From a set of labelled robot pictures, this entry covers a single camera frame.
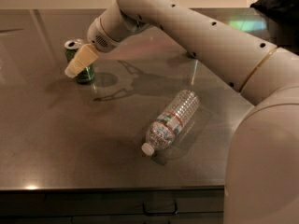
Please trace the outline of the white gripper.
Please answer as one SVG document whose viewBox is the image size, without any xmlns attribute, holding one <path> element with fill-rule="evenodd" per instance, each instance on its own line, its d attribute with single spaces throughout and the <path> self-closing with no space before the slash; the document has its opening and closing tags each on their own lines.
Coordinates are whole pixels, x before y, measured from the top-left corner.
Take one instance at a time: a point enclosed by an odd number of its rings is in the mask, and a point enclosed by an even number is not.
<svg viewBox="0 0 299 224">
<path fill-rule="evenodd" d="M 115 49 L 119 43 L 110 38 L 102 27 L 99 18 L 95 19 L 87 32 L 87 40 L 91 44 L 85 44 L 78 49 L 74 58 L 65 68 L 64 73 L 71 78 L 76 77 L 87 66 L 98 59 L 97 51 L 108 53 Z"/>
</svg>

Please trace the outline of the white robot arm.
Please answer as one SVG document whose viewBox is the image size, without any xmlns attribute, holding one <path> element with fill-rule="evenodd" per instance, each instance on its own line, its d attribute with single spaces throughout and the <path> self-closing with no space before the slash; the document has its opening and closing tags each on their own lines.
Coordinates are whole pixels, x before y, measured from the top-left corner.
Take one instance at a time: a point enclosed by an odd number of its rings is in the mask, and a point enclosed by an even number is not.
<svg viewBox="0 0 299 224">
<path fill-rule="evenodd" d="M 115 0 L 65 72 L 75 77 L 122 40 L 155 26 L 253 109 L 238 126 L 225 175 L 224 224 L 299 224 L 297 55 L 171 0 Z"/>
</svg>

